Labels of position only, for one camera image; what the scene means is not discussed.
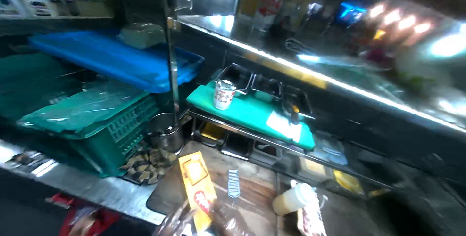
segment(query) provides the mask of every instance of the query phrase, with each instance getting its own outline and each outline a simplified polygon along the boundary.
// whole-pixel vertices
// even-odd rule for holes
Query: metal pole
[[[174,125],[178,125],[178,114],[179,114],[179,96],[178,96],[178,64],[176,61],[175,48],[173,46],[173,40],[170,35],[170,30],[174,25],[174,20],[171,17],[166,19],[166,32],[165,40],[168,44],[168,78],[170,81],[170,89],[172,91],[173,98],[173,114],[174,114]]]
[[[178,65],[176,61],[174,42],[171,37],[171,29],[175,28],[176,0],[165,1],[165,41],[168,45],[168,78],[173,98],[173,124],[178,126],[179,96],[178,96]]]

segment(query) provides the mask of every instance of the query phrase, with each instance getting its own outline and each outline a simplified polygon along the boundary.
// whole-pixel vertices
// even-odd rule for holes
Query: green cutting board
[[[234,122],[240,126],[292,143],[304,150],[313,150],[314,139],[312,138],[309,126],[304,122],[300,122],[302,128],[298,143],[287,138],[280,132],[275,131],[266,124],[273,111],[280,113],[281,108],[278,105],[261,101],[254,98],[253,95],[247,95],[241,98],[234,97],[230,108],[221,111],[213,106],[214,86],[213,82],[205,86],[200,85],[188,96],[187,101],[203,111]]]

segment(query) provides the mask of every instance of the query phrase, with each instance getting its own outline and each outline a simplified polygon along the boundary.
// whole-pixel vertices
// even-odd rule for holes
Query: blue plastic tray
[[[167,44],[135,49],[116,38],[118,31],[77,31],[29,37],[32,47],[131,84],[139,89],[164,93],[170,90]],[[191,81],[204,58],[175,48],[178,84]]]

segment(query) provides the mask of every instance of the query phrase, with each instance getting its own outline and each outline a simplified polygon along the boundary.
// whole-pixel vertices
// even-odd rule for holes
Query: yellow box
[[[206,230],[212,222],[208,210],[217,194],[201,152],[180,157],[178,160],[189,206],[191,209],[198,209],[193,219],[199,233]]]

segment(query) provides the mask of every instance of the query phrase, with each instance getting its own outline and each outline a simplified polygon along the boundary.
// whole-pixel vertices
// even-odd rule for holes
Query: wooden cutting board
[[[226,173],[230,169],[239,171],[241,195],[234,201],[234,206],[256,235],[274,235],[276,215],[272,209],[272,200],[275,198],[276,174],[250,162],[223,155],[218,150],[195,141],[186,144],[180,156],[197,151],[201,151],[206,162],[218,199],[225,204],[233,203],[232,198],[227,195]],[[166,215],[173,212],[185,199],[186,192],[177,162],[158,182],[146,205],[149,209]]]

